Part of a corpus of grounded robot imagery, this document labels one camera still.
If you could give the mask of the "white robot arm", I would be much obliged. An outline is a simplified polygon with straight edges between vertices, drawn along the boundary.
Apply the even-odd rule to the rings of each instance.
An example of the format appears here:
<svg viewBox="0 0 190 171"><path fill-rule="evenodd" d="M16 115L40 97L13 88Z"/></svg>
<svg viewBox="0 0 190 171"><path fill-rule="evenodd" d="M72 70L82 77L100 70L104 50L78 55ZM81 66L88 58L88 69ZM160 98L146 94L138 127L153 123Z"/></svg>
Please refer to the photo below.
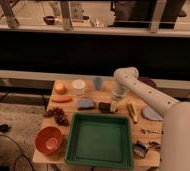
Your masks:
<svg viewBox="0 0 190 171"><path fill-rule="evenodd" d="M163 117L160 171L190 171L190 102L181 102L138 80L135 67L113 74L112 99L120 101L131 90Z"/></svg>

